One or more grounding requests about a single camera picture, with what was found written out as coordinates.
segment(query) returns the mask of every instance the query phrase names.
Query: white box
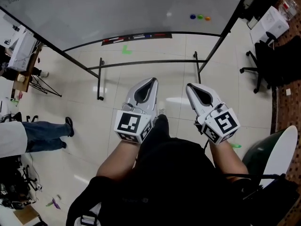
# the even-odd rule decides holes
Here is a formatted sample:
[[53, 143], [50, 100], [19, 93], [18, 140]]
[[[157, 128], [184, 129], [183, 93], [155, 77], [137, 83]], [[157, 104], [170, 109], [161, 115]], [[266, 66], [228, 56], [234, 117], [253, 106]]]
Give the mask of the white box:
[[260, 40], [266, 42], [268, 36], [266, 32], [273, 34], [276, 39], [289, 29], [286, 20], [281, 16], [278, 10], [270, 7], [263, 17], [258, 21], [254, 28], [250, 31], [253, 44]]
[[35, 48], [37, 40], [26, 31], [16, 42], [13, 55], [9, 61], [8, 68], [17, 71], [26, 71], [30, 55]]
[[141, 144], [152, 128], [151, 115], [117, 111], [114, 131], [121, 140]]

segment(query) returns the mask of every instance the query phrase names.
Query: desk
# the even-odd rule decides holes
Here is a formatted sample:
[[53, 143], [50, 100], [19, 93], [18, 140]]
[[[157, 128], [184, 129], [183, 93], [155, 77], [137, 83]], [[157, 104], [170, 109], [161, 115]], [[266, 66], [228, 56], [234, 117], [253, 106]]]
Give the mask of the desk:
[[[51, 93], [51, 94], [57, 95], [59, 97], [62, 97], [62, 95], [58, 94], [54, 89], [52, 89], [48, 84], [46, 84], [39, 76], [37, 76], [38, 79], [39, 79], [38, 80], [38, 79], [36, 79], [34, 77], [34, 75], [32, 75], [32, 71], [33, 71], [34, 65], [35, 65], [35, 63], [37, 61], [39, 53], [42, 51], [42, 47], [43, 47], [43, 44], [40, 43], [38, 45], [37, 51], [31, 56], [31, 58], [30, 58], [30, 60], [28, 62], [27, 70], [24, 71], [24, 72], [18, 72], [17, 73], [15, 81], [14, 81], [14, 84], [13, 84], [12, 97], [15, 94], [15, 90], [19, 90], [19, 91], [22, 91], [22, 92], [27, 92], [29, 86], [32, 86], [33, 88], [35, 88], [35, 89], [43, 92], [44, 94]], [[22, 74], [22, 75], [25, 76], [24, 82], [19, 82], [17, 80], [17, 78], [18, 78], [18, 76], [20, 74]], [[41, 81], [44, 84], [46, 84], [51, 90], [42, 87], [40, 85], [39, 81]]]

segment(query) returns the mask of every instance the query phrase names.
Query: black shoe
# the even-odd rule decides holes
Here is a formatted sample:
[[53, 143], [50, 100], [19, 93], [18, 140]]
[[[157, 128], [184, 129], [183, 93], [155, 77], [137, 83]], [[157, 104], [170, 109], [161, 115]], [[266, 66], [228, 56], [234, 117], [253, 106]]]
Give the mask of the black shoe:
[[71, 133], [68, 135], [69, 137], [74, 136], [74, 130], [73, 130], [73, 122], [70, 117], [65, 118], [65, 122], [71, 127]]

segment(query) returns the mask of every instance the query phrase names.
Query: white tile floor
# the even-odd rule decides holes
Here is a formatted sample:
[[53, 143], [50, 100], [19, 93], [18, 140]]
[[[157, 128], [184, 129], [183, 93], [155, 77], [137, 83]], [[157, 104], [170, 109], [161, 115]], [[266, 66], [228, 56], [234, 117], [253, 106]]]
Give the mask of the white tile floor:
[[[192, 58], [194, 51], [205, 59], [217, 37], [175, 34], [173, 39], [141, 40], [109, 46], [93, 44], [71, 51], [73, 57], [87, 67], [96, 66], [102, 57], [106, 64], [135, 60]], [[122, 54], [123, 45], [133, 51]], [[251, 66], [245, 56], [252, 50], [249, 29], [238, 20], [201, 74], [202, 83], [212, 87], [229, 107], [232, 107], [241, 128], [231, 142], [242, 145], [235, 149], [242, 158], [248, 148], [269, 135], [272, 98], [271, 91], [262, 87], [253, 93], [256, 75], [239, 73], [239, 68]], [[44, 48], [38, 68], [50, 72], [46, 82], [63, 97], [44, 95], [30, 89], [20, 102], [25, 115], [39, 115], [40, 121], [64, 123], [65, 116], [74, 122], [75, 136], [64, 138], [68, 147], [54, 152], [32, 153], [34, 166], [44, 187], [34, 204], [51, 225], [64, 225], [66, 213], [73, 200], [96, 174], [98, 166], [114, 150], [119, 139], [113, 131], [116, 109], [120, 109], [128, 89], [142, 79], [156, 77], [159, 81], [158, 99], [166, 103], [172, 136], [184, 138], [204, 146], [193, 125], [196, 115], [191, 110], [185, 86], [196, 82], [195, 64], [130, 65], [102, 70], [101, 91], [105, 100], [96, 100], [97, 80], [49, 48]], [[207, 156], [212, 159], [209, 148]], [[45, 205], [59, 194], [61, 210]]]

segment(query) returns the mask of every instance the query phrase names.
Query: floor tile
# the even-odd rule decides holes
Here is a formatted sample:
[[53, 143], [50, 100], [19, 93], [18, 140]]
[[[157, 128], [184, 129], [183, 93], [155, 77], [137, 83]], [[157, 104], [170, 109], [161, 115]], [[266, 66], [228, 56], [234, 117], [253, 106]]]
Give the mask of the floor tile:
[[68, 153], [63, 153], [62, 158], [65, 187], [68, 190], [66, 190], [66, 194], [61, 201], [70, 207], [74, 200], [86, 189], [89, 181], [96, 176], [100, 164], [89, 163]]
[[[182, 56], [159, 53], [154, 57], [153, 53], [147, 52], [133, 52], [132, 58], [134, 61], [184, 59]], [[114, 108], [121, 109], [127, 93], [132, 86], [151, 77], [158, 79], [157, 101], [165, 102], [167, 117], [179, 118], [184, 78], [184, 63], [123, 66], [120, 73]]]
[[93, 43], [80, 47], [82, 52], [85, 51], [122, 51], [123, 46], [128, 45], [128, 42], [119, 42], [102, 46], [102, 42]]
[[187, 57], [192, 57], [197, 51], [198, 59], [206, 59], [215, 46], [219, 37], [208, 35], [187, 34], [186, 53]]
[[239, 18], [231, 29], [235, 44], [237, 46], [252, 46], [250, 31], [246, 21]]
[[68, 55], [70, 55], [72, 58], [75, 58], [76, 60], [78, 60], [79, 55], [80, 55], [80, 52], [81, 52], [81, 47], [80, 47], [80, 48], [75, 48], [75, 49], [69, 50], [69, 51], [66, 52], [66, 54], [68, 54]]
[[246, 152], [258, 141], [270, 135], [270, 128], [240, 127], [236, 132], [235, 143], [241, 148], [236, 148], [236, 153], [243, 159]]
[[32, 204], [32, 207], [40, 214], [44, 222], [55, 226], [66, 225], [69, 207], [58, 200], [56, 200], [56, 203], [61, 209], [57, 209], [54, 205], [46, 207], [52, 201], [52, 196], [39, 191], [37, 191], [37, 198], [37, 202]]
[[[116, 120], [116, 113], [117, 110], [114, 109], [112, 123], [111, 123], [111, 131], [110, 131], [110, 141], [109, 141], [109, 149], [108, 149], [108, 156], [115, 150], [118, 143], [120, 142], [120, 138], [117, 136], [116, 132], [114, 131], [114, 125]], [[169, 135], [171, 137], [176, 137], [178, 131], [178, 124], [179, 119], [176, 118], [168, 118], [169, 123]]]
[[253, 45], [251, 46], [240, 46], [236, 45], [236, 56], [237, 56], [237, 62], [238, 62], [238, 68], [243, 67], [256, 67], [254, 61], [251, 58], [251, 56], [247, 56], [246, 52], [251, 51], [254, 56], [256, 56], [255, 48]]
[[127, 49], [185, 56], [185, 45], [186, 34], [173, 34], [172, 39], [129, 41]]
[[30, 154], [26, 153], [22, 156], [23, 166], [26, 167], [27, 164], [30, 166], [30, 177], [37, 178], [43, 187], [43, 192], [51, 197], [57, 194], [63, 196], [65, 193], [62, 153], [62, 150], [31, 153], [36, 172], [32, 167]]
[[238, 70], [210, 61], [201, 72], [202, 84], [214, 89], [228, 108], [238, 114]]
[[66, 152], [100, 165], [107, 158], [113, 109], [69, 101], [67, 114], [75, 135], [65, 138]]
[[19, 112], [22, 120], [26, 121], [26, 116], [32, 120], [35, 115], [39, 118], [35, 121], [48, 121], [55, 124], [64, 124], [66, 117], [66, 101], [58, 97], [47, 97], [37, 94], [24, 93], [19, 102]]
[[[116, 51], [81, 52], [79, 61], [86, 67], [98, 66], [100, 57], [103, 58], [105, 64], [124, 61], [124, 55]], [[104, 100], [101, 101], [96, 99], [97, 78], [79, 67], [74, 68], [73, 80], [68, 85], [68, 100], [113, 108], [120, 70], [121, 67], [102, 69], [100, 96], [103, 96]]]
[[239, 74], [239, 110], [238, 120], [242, 126], [270, 128], [272, 118], [272, 91], [264, 84], [254, 94], [257, 74], [244, 72]]
[[[198, 59], [206, 59], [219, 37], [208, 35], [186, 35], [186, 56], [192, 56], [195, 51], [198, 53]], [[229, 34], [219, 46], [211, 61], [237, 66], [235, 43], [231, 34]]]
[[[67, 91], [66, 87], [68, 83], [70, 83], [74, 69], [77, 68], [75, 64], [64, 58], [63, 56], [59, 55], [58, 53], [54, 52], [52, 49], [43, 47], [42, 51], [39, 54], [40, 63], [36, 62], [35, 67], [40, 70], [48, 71], [49, 76], [46, 78], [41, 77], [41, 79], [51, 86], [58, 94], [62, 95], [62, 99], [67, 98]], [[39, 80], [39, 83], [45, 89], [51, 90], [45, 83]], [[44, 94], [37, 89], [29, 87], [29, 93], [35, 93], [39, 95], [44, 95], [47, 97], [58, 97], [57, 95], [47, 93]]]
[[185, 63], [184, 83], [182, 89], [180, 119], [192, 120], [196, 119], [197, 114], [192, 110], [189, 99], [186, 94], [186, 85], [188, 83], [198, 83], [197, 66], [195, 63]]

